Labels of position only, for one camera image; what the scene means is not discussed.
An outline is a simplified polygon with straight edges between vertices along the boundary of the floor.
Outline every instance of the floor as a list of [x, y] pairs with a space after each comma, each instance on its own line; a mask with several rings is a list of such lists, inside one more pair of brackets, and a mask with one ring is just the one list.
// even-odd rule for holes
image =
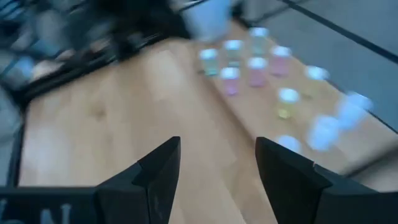
[[20, 185], [96, 185], [177, 135], [170, 223], [276, 223], [253, 142], [192, 55], [188, 42], [161, 42], [32, 101]]
[[[278, 43], [292, 48], [303, 63], [328, 69], [331, 81], [341, 90], [358, 91], [372, 99], [374, 114], [398, 129], [398, 32], [394, 29], [398, 2], [294, 1], [322, 21], [287, 7], [286, 2], [292, 1], [258, 1], [257, 8], [263, 10], [255, 14], [269, 15], [260, 25], [268, 27]], [[324, 21], [332, 23], [333, 29]], [[363, 41], [355, 42], [354, 36], [368, 42], [361, 45]]]

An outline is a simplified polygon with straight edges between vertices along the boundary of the pink cup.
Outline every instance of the pink cup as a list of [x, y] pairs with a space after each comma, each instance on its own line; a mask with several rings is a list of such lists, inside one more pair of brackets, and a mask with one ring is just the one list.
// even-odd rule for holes
[[286, 77], [289, 74], [291, 54], [287, 47], [274, 47], [272, 49], [271, 74], [276, 77]]
[[263, 58], [251, 58], [248, 64], [250, 68], [250, 85], [253, 87], [262, 87], [266, 83], [265, 68], [267, 61]]
[[223, 68], [221, 71], [221, 78], [224, 82], [225, 93], [228, 96], [238, 94], [239, 85], [239, 69], [237, 68]]

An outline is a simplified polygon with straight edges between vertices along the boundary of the gray floor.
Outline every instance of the gray floor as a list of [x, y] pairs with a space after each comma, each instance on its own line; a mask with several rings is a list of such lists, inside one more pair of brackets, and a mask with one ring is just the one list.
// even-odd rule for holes
[[[398, 54], [398, 29], [393, 24], [397, 20], [393, 18], [398, 18], [398, 2], [309, 0], [300, 5]], [[302, 62], [329, 70], [331, 82], [343, 91], [354, 90], [372, 99], [374, 114], [398, 129], [397, 64], [293, 9], [262, 25]]]

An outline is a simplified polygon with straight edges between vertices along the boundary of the small cup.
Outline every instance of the small cup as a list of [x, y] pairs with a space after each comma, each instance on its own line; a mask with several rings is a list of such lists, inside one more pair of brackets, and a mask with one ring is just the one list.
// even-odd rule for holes
[[292, 51], [288, 47], [276, 46], [272, 49], [271, 74], [285, 77], [289, 74], [289, 64]]
[[217, 63], [217, 50], [206, 49], [200, 52], [200, 59], [202, 61], [203, 69], [205, 74], [208, 76], [217, 75], [218, 63]]
[[294, 114], [294, 104], [300, 100], [300, 95], [297, 91], [289, 88], [282, 88], [279, 90], [279, 105], [278, 116], [283, 119], [288, 119]]
[[263, 57], [265, 55], [268, 33], [268, 29], [262, 27], [254, 27], [250, 29], [252, 54], [254, 56]]
[[320, 92], [321, 83], [329, 78], [329, 73], [324, 68], [316, 66], [307, 66], [305, 76], [310, 81], [309, 86], [306, 86], [303, 94], [305, 96], [315, 96]]
[[277, 139], [277, 143], [287, 149], [290, 149], [293, 152], [296, 152], [296, 153], [301, 152], [300, 141], [293, 138], [292, 136], [288, 136], [288, 135], [279, 136], [279, 138]]
[[307, 143], [316, 151], [327, 151], [338, 139], [339, 122], [336, 118], [321, 115], [315, 118], [308, 132]]
[[265, 69], [267, 67], [267, 60], [256, 57], [249, 60], [248, 66], [250, 68], [250, 85], [253, 87], [262, 87], [266, 82]]
[[343, 96], [337, 106], [337, 118], [342, 129], [352, 129], [366, 116], [373, 104], [369, 98], [355, 92]]
[[228, 67], [239, 67], [241, 60], [242, 40], [227, 40], [224, 43]]
[[237, 68], [223, 68], [221, 70], [221, 78], [224, 82], [225, 93], [228, 96], [238, 94], [239, 85], [239, 69]]

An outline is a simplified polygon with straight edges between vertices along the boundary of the pink liquid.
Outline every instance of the pink liquid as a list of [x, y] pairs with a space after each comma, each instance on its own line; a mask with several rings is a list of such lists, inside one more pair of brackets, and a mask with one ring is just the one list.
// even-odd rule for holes
[[228, 96], [233, 96], [238, 94], [238, 79], [225, 79], [224, 86], [225, 92]]
[[263, 69], [251, 69], [250, 85], [253, 87], [262, 87], [266, 84], [266, 78]]
[[271, 60], [271, 74], [276, 77], [286, 77], [289, 74], [290, 57], [273, 56]]

